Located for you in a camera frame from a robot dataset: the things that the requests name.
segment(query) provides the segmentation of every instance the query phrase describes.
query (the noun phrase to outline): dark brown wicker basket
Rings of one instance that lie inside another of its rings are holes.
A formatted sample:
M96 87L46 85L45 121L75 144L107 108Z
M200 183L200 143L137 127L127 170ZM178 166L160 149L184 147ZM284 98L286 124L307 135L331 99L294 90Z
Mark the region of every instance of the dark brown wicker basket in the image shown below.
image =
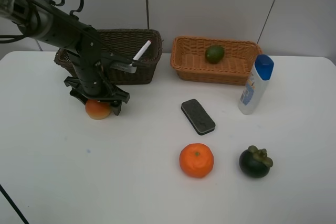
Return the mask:
M135 56L140 48L151 40L152 44L140 58L141 62L152 64L150 67L137 67L135 73L126 73L110 69L109 78L116 85L147 84L153 79L156 64L162 54L162 41L158 31L145 29L112 29L98 30L101 40L113 50L123 55ZM59 49L55 56L55 63L69 71L76 77L76 72L69 60L67 51Z

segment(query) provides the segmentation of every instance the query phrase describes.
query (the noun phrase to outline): white bottle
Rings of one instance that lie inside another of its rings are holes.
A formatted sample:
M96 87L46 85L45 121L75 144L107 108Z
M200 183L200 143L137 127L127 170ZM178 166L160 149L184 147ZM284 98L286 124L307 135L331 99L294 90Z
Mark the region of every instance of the white bottle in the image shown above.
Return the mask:
M258 106L271 78L273 66L274 62L267 55L258 55L238 103L244 115L252 114Z

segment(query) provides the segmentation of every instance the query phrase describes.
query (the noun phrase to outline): blue bottle cap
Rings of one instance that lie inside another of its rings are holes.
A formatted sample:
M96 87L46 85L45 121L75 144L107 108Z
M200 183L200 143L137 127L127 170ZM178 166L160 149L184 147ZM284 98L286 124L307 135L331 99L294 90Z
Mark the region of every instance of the blue bottle cap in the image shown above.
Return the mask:
M256 62L254 63L259 76L267 81L271 78L274 62L267 55L258 55Z

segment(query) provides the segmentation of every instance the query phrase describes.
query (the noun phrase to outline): white pen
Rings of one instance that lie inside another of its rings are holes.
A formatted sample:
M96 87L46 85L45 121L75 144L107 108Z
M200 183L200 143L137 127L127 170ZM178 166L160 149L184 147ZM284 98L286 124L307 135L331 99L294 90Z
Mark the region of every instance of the white pen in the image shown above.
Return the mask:
M139 60L140 57L146 52L148 47L151 45L151 41L147 41L145 45L139 50L139 52L134 56L133 60Z

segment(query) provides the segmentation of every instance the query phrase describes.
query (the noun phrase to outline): wicker basket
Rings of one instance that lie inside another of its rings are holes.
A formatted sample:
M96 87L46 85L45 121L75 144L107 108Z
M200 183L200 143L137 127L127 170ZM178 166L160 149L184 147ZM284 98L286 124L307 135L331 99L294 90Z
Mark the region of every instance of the wicker basket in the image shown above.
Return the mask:
M224 59L218 64L210 64L205 59L205 51L212 45L221 45L225 49ZM177 37L171 66L183 80L245 85L253 63L261 53L261 48L251 41Z
M142 62L152 64L150 67L137 67L135 73L110 69L109 78L116 85L147 84L152 81L156 64L162 54L162 41L158 31L113 29L98 30L98 32L101 40L112 47L113 50L129 56L134 56L148 40L151 40L152 44L140 58ZM101 49L104 52L108 52L105 47L101 47ZM55 63L68 70L72 76L77 76L66 50L58 50L55 56Z

